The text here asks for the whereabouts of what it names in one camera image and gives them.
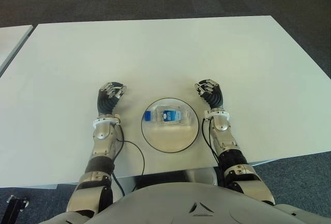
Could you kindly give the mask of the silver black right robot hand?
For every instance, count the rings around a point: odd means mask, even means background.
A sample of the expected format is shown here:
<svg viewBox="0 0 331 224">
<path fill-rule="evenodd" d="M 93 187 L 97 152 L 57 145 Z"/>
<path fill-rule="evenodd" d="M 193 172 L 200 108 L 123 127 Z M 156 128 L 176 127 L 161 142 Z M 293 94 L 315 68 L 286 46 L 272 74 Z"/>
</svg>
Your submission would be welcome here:
<svg viewBox="0 0 331 224">
<path fill-rule="evenodd" d="M 200 97 L 208 103 L 211 109 L 223 108 L 223 95 L 217 82 L 205 79 L 194 86 Z"/>
</svg>

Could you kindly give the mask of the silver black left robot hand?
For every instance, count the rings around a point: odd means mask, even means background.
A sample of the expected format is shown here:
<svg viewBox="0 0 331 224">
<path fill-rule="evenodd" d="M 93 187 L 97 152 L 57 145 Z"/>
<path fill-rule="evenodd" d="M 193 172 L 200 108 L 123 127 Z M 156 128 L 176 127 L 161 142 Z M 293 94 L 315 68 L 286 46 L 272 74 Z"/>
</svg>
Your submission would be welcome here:
<svg viewBox="0 0 331 224">
<path fill-rule="evenodd" d="M 119 82 L 105 83 L 98 92 L 97 110 L 99 115 L 111 115 L 126 89 L 127 86 Z"/>
</svg>

